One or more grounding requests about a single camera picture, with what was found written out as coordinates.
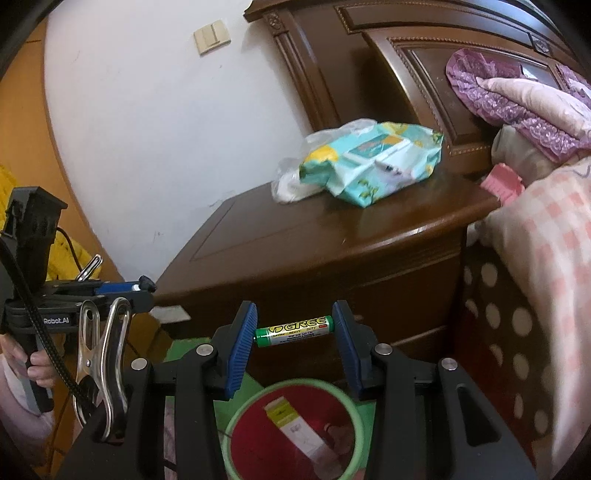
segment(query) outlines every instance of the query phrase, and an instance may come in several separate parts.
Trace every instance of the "light switch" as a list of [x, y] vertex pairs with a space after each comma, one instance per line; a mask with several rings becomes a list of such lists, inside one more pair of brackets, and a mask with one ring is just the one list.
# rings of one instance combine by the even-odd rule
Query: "light switch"
[[226, 43], [230, 43], [230, 34], [226, 25], [221, 20], [216, 20], [214, 23], [205, 25], [205, 27], [197, 30], [193, 36], [195, 37], [200, 55], [214, 48], [221, 47]]

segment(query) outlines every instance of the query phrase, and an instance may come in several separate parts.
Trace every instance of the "pink sleeve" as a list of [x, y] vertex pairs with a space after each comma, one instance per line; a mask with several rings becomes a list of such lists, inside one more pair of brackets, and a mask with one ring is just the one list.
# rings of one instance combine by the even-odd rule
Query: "pink sleeve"
[[20, 380], [0, 355], [0, 421], [15, 446], [32, 465], [45, 462], [45, 442], [53, 430], [53, 412], [35, 415], [27, 410]]

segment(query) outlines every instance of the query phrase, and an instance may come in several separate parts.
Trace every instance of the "pink tag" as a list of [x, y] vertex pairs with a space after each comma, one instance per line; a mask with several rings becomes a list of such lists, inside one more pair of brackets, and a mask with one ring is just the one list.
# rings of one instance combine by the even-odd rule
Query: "pink tag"
[[525, 191], [521, 177], [504, 163], [492, 167], [480, 186], [497, 197], [503, 206], [509, 205]]

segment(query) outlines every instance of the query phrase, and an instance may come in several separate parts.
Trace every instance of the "wooden cabinet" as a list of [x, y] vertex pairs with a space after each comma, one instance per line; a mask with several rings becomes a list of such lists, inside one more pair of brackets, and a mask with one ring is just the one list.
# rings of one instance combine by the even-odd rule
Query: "wooden cabinet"
[[[497, 205], [443, 168], [366, 209], [328, 193], [278, 205], [266, 184], [220, 206], [159, 279], [157, 304], [185, 308], [192, 320], [165, 328], [187, 338], [230, 323], [242, 300], [271, 326], [330, 314], [344, 299], [380, 341], [437, 360], [466, 225]], [[332, 336], [255, 348], [248, 370], [263, 384], [343, 375]]]

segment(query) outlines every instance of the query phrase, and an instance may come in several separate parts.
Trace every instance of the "alligator clip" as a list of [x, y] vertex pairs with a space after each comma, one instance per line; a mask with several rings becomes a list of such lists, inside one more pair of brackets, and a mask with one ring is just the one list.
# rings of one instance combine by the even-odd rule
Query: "alligator clip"
[[[109, 309], [105, 330], [100, 334], [100, 314], [91, 300], [80, 308], [78, 328], [78, 366], [76, 382], [95, 405], [105, 406], [106, 423], [102, 442], [120, 438], [125, 430], [127, 398], [121, 375], [125, 342], [131, 320], [131, 305], [118, 297]], [[82, 426], [90, 416], [74, 401], [74, 411]]]

